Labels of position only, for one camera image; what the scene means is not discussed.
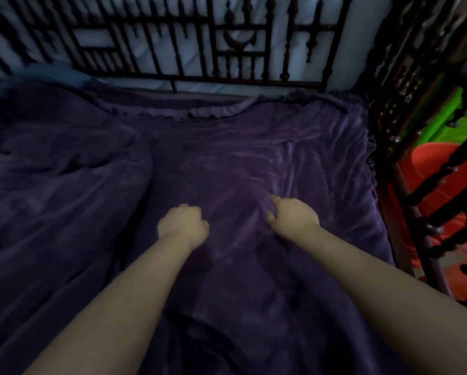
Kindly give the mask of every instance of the person's left arm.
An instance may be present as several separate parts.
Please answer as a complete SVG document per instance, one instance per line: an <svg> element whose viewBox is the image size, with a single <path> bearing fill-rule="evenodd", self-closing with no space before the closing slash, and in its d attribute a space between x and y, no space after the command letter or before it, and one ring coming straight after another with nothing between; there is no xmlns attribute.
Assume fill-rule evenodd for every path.
<svg viewBox="0 0 467 375"><path fill-rule="evenodd" d="M49 344L24 375L137 373L171 287L209 236L198 207L173 208L159 240L122 272Z"/></svg>

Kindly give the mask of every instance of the person's left hand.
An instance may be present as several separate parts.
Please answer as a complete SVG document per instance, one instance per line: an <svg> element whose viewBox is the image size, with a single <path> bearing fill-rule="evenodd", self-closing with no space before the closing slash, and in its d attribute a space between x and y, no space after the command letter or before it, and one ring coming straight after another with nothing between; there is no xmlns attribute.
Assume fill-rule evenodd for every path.
<svg viewBox="0 0 467 375"><path fill-rule="evenodd" d="M209 237L209 224L202 219L199 207L181 204L171 209L157 225L159 239L177 234L186 240L190 249L195 250Z"/></svg>

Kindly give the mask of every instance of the person's right arm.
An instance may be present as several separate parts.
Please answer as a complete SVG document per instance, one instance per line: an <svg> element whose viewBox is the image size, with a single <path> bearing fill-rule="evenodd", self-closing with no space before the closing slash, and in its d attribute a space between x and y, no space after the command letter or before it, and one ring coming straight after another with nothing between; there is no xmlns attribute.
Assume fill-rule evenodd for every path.
<svg viewBox="0 0 467 375"><path fill-rule="evenodd" d="M325 231L308 205L270 197L268 223L323 265L370 324L418 373L467 375L467 309Z"/></svg>

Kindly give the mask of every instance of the bed frame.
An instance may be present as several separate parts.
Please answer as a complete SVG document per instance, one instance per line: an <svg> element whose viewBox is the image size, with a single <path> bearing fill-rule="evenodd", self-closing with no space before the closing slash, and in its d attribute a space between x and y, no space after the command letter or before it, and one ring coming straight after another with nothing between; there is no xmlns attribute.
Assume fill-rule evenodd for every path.
<svg viewBox="0 0 467 375"><path fill-rule="evenodd" d="M193 13L186 13L182 0L177 0L178 15L173 15L165 2L165 13L159 14L154 0L135 2L137 13L130 8L128 0L106 2L107 0L5 0L18 16L24 29L32 38L41 54L41 60L51 62L51 53L61 46L69 57L72 67L97 77L129 77L166 80L176 92L176 81L213 82L226 84L274 85L301 87L325 91L332 66L339 47L346 17L353 0L343 0L336 24L320 23L325 0L318 0L313 21L309 24L295 22L298 0L290 0L286 31L285 55L282 73L277 78L269 73L270 44L276 0L266 0L266 22L253 23L250 0L243 0L243 23L235 21L226 1L227 12L224 23L216 23L213 17L213 0L206 0L207 13L197 11L193 0ZM40 5L42 15L31 7ZM90 10L96 5L98 11ZM155 73L143 73L131 52L127 31L131 26L135 34L141 25L147 41ZM161 33L166 25L174 47L174 59L178 74L162 73L155 54L149 29ZM202 25L207 25L208 37L203 36ZM185 37L188 29L196 31L200 53L201 76L189 76L183 72L180 48L176 40L176 29L181 28ZM81 46L74 32L76 29L104 29L112 38L111 47ZM240 42L230 35L232 30L252 32L251 38ZM220 32L228 50L218 50L216 32ZM258 32L266 33L265 48L262 51L245 50L248 43L254 43ZM327 64L321 82L291 81L288 65L291 55L291 39L297 31L308 33L307 62L317 46L317 35L321 31L334 32ZM35 62L28 48L20 40L13 24L0 9L0 34L8 40L12 49L24 64ZM211 46L212 68L207 68L204 42ZM218 58L224 57L226 76L218 69ZM237 57L239 75L230 74L230 59ZM250 76L243 77L243 59L250 60ZM262 58L261 78L255 77L256 59ZM12 72L0 56L0 70L3 74ZM421 216L417 205L436 187L443 178L457 170L467 160L467 140L450 156L440 170L426 179L412 192L408 189L398 161L412 149L420 132L441 110L458 87L464 88L463 107L456 111L449 126L456 126L457 120L467 111L467 0L392 0L392 8L383 20L374 41L374 47L367 57L366 68L360 75L356 91L367 91L370 95L370 125L377 138L376 169L380 183L391 185L403 210L417 255L424 270L427 283L451 296L450 288L437 261L444 253L467 242L467 225L449 239L433 246L430 236L440 233L442 225L459 213L467 215L467 188L430 216ZM461 265L467 274L467 265Z"/></svg>

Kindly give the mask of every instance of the finger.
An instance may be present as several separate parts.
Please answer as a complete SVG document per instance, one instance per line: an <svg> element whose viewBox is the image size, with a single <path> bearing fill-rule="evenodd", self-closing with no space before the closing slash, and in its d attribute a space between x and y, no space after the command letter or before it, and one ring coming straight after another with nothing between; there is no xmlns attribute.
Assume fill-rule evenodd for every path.
<svg viewBox="0 0 467 375"><path fill-rule="evenodd" d="M269 210L268 212L266 212L266 220L268 221L268 224L272 226L277 220L277 218L275 217L274 213L271 210Z"/></svg>
<svg viewBox="0 0 467 375"><path fill-rule="evenodd" d="M271 195L270 201L273 205L276 205L282 198L280 196Z"/></svg>

